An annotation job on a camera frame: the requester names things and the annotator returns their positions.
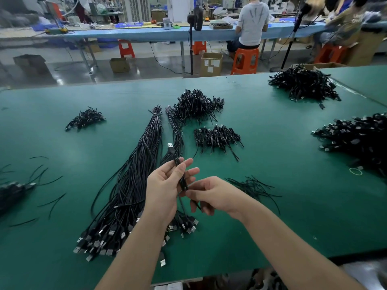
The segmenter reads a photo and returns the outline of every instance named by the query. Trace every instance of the orange stool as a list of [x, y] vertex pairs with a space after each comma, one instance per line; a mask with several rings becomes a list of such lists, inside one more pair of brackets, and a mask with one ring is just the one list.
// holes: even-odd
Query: orange stool
[[207, 42], [195, 42], [192, 46], [193, 54], [199, 55], [200, 51], [205, 51], [207, 53]]
[[[251, 65], [251, 61], [255, 56], [255, 63]], [[259, 49], [238, 49], [236, 50], [233, 68], [230, 75], [237, 74], [253, 74], [257, 72]]]
[[331, 43], [326, 43], [317, 55], [314, 63], [341, 63], [346, 51], [347, 47], [345, 46], [334, 46]]
[[124, 42], [125, 44], [128, 44], [127, 48], [123, 48], [122, 43], [119, 43], [121, 58], [123, 58], [125, 55], [132, 55], [132, 58], [136, 58], [136, 56], [134, 55], [132, 44], [128, 40], [119, 40], [119, 42]]

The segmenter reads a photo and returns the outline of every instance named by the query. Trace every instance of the rubber band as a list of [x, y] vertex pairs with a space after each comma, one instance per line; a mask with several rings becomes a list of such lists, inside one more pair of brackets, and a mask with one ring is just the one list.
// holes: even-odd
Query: rubber band
[[[353, 172], [353, 170], [355, 170], [355, 171], [359, 171], [360, 172], [360, 174], [356, 174], [356, 173], [354, 173]], [[356, 176], [361, 176], [361, 175], [363, 175], [363, 172], [361, 172], [359, 169], [357, 169], [357, 168], [350, 168], [350, 172], [353, 174], [353, 175], [356, 175]]]

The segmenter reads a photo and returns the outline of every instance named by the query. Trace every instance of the hand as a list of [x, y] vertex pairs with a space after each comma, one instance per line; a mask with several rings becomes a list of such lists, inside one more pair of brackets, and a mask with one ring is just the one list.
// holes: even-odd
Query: hand
[[189, 186], [185, 194], [191, 199], [193, 213], [196, 211], [196, 205], [192, 200], [200, 201], [202, 211], [207, 215], [213, 216], [215, 209], [220, 209], [242, 223], [244, 220], [241, 212], [245, 201], [254, 201], [243, 191], [216, 176], [196, 181]]
[[176, 197], [181, 191], [179, 180], [184, 175], [190, 185], [196, 180], [193, 176], [199, 173], [199, 168], [185, 170], [193, 162], [189, 158], [176, 167], [174, 161], [169, 161], [148, 176], [144, 213], [152, 214], [165, 228], [176, 214]]

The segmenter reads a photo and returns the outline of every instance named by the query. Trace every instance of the right hand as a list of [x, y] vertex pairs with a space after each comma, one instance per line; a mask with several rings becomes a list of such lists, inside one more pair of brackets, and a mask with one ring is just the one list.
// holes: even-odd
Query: right hand
[[230, 183], [212, 176], [192, 183], [185, 192], [191, 199], [191, 211], [196, 211], [192, 200], [200, 201], [204, 213], [213, 216], [215, 209], [228, 213], [232, 218], [243, 222], [243, 207], [246, 200], [253, 200]]

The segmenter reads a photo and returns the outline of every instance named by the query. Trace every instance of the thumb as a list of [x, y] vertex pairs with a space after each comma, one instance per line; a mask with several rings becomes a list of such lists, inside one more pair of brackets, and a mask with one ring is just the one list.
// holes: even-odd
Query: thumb
[[185, 192], [185, 195], [188, 198], [190, 198], [191, 200], [205, 201], [207, 203], [210, 203], [210, 201], [209, 201], [210, 194], [208, 193], [208, 191], [205, 191], [205, 190], [191, 190], [191, 189], [188, 189]]
[[173, 170], [172, 174], [168, 178], [168, 181], [172, 182], [174, 185], [177, 185], [181, 177], [184, 176], [184, 172], [185, 164], [181, 163]]

